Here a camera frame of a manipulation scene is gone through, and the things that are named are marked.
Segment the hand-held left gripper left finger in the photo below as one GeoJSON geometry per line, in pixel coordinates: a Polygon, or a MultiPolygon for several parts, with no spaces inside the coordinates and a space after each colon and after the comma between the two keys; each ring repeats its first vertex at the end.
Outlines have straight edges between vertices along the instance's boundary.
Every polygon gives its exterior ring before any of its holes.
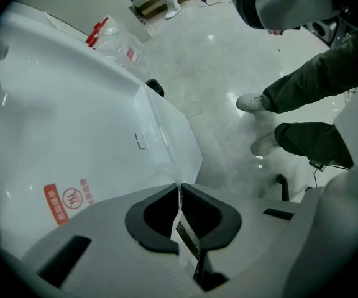
{"type": "Polygon", "coordinates": [[[196,297],[171,239],[176,184],[100,201],[37,241],[23,263],[56,297],[196,297]]]}

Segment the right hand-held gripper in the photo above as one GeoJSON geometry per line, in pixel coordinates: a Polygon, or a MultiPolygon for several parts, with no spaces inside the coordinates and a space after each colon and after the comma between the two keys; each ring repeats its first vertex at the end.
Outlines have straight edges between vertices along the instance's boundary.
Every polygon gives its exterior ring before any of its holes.
{"type": "Polygon", "coordinates": [[[339,14],[340,0],[232,0],[241,19],[254,29],[294,29],[339,14]]]}

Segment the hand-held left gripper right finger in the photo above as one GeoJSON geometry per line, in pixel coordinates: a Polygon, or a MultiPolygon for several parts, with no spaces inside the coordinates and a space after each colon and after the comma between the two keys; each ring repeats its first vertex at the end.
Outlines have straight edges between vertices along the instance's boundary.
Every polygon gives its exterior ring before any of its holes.
{"type": "Polygon", "coordinates": [[[182,212],[197,240],[195,281],[227,281],[250,266],[278,238],[299,204],[182,184],[182,212]]]}

